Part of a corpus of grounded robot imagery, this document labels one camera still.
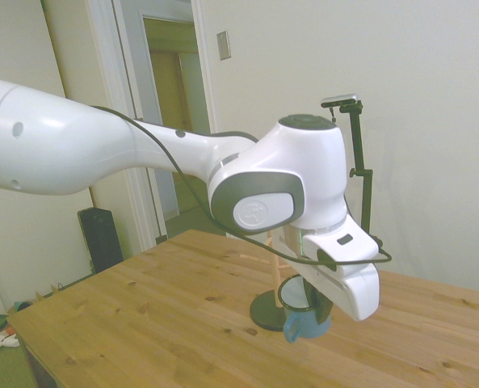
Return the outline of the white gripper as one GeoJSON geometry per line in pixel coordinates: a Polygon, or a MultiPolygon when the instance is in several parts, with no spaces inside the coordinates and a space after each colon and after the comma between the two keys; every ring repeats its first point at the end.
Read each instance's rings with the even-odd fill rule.
{"type": "Polygon", "coordinates": [[[297,229],[296,253],[316,262],[297,264],[296,270],[307,280],[305,296],[309,307],[316,308],[318,324],[329,318],[333,303],[356,321],[377,310],[380,283],[370,261],[378,246],[351,216],[322,230],[297,229]]]}

